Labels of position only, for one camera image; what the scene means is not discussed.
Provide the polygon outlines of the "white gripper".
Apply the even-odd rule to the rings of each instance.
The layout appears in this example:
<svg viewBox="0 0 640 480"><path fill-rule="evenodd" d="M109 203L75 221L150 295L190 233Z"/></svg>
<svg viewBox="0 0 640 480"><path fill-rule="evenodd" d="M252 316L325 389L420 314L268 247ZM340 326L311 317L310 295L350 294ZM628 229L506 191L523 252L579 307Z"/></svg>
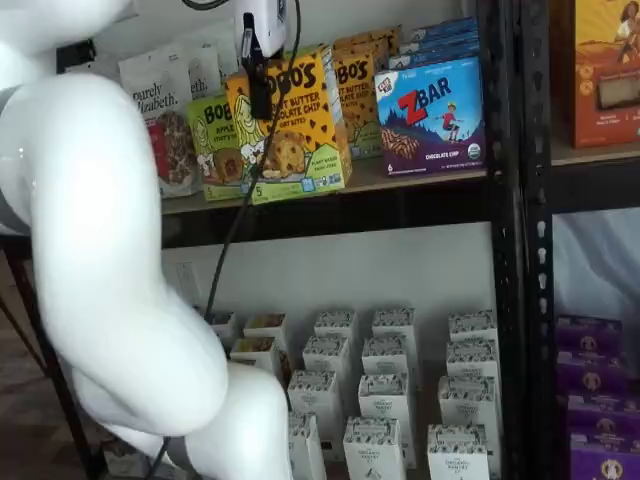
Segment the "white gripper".
<svg viewBox="0 0 640 480"><path fill-rule="evenodd" d="M237 53L249 80L251 114L258 120L272 118L272 100L267 78L268 59L287 40L285 0L238 0L234 2Z"/></svg>

